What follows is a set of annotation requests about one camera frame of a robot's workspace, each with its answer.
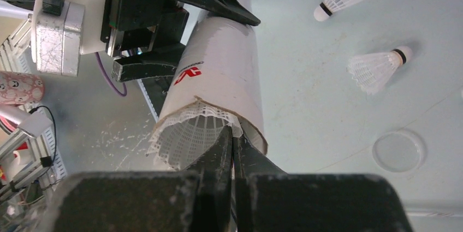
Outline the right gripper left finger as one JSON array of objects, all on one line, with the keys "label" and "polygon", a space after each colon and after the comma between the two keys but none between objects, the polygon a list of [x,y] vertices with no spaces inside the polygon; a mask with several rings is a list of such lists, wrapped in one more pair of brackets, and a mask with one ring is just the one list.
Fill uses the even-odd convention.
[{"label": "right gripper left finger", "polygon": [[81,172],[60,182],[48,231],[227,231],[233,135],[180,171]]}]

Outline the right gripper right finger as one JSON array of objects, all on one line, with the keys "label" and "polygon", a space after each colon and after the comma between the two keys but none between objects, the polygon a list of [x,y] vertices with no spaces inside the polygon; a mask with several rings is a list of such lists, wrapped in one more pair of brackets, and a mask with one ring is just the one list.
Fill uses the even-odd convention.
[{"label": "right gripper right finger", "polygon": [[412,231],[376,174],[289,174],[245,137],[233,140],[238,231]]}]

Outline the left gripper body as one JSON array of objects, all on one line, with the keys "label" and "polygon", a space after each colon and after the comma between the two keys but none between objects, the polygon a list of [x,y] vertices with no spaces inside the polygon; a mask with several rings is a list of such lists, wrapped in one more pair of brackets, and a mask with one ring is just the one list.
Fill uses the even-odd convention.
[{"label": "left gripper body", "polygon": [[181,41],[189,13],[175,0],[105,0],[100,39],[105,52],[151,52]]}]

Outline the white shuttlecock tube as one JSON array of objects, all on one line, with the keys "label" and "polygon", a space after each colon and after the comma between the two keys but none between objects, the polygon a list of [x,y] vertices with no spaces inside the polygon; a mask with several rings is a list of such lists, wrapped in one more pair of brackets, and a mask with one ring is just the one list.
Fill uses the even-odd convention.
[{"label": "white shuttlecock tube", "polygon": [[252,26],[206,10],[199,12],[158,122],[197,101],[235,115],[241,136],[267,154],[257,40]]}]

